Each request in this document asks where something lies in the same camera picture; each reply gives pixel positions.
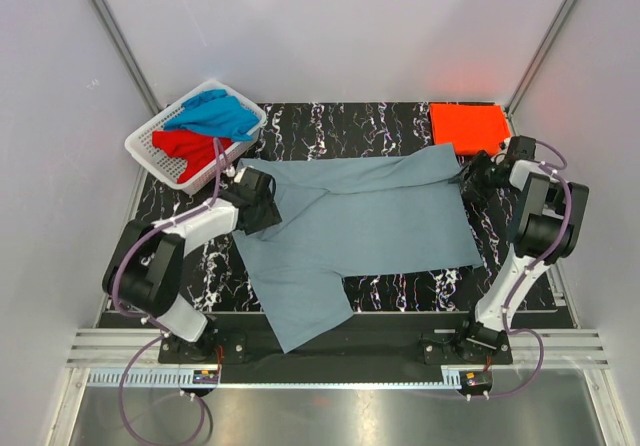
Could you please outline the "grey blue t shirt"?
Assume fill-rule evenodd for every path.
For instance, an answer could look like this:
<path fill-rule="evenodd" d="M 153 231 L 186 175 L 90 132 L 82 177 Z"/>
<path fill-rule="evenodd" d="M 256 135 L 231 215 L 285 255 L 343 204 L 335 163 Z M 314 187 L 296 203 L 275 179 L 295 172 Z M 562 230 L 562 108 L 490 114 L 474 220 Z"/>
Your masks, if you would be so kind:
<path fill-rule="evenodd" d="M 449 144 L 408 156 L 266 161 L 281 222 L 234 242 L 284 353 L 353 315 L 346 277 L 481 265 Z"/>

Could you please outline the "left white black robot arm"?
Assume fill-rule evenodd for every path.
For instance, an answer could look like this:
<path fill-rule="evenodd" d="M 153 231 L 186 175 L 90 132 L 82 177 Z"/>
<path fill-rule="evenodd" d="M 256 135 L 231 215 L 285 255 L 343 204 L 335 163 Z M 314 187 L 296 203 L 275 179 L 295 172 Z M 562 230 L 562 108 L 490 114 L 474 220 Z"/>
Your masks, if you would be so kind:
<path fill-rule="evenodd" d="M 107 266 L 103 291 L 115 306 L 125 303 L 180 338 L 193 361 L 208 360 L 216 348 L 213 321 L 180 293 L 184 259 L 219 236 L 279 224 L 275 192 L 273 176 L 244 167 L 227 188 L 195 208 L 164 221 L 130 221 Z"/>

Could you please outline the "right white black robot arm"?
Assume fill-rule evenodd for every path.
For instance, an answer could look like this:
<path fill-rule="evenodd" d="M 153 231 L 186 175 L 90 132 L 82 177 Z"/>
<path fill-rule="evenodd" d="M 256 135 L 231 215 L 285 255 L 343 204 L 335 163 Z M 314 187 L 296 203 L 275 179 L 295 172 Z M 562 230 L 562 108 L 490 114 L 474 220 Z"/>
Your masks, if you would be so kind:
<path fill-rule="evenodd" d="M 507 232 L 506 260 L 451 343 L 464 362 L 509 350 L 516 309 L 536 281 L 577 245 L 590 189 L 562 177 L 565 160 L 559 166 L 538 161 L 538 146 L 550 147 L 531 137 L 512 136 L 499 153 L 478 153 L 451 179 L 467 204 L 485 203 L 497 189 L 519 191 Z"/>

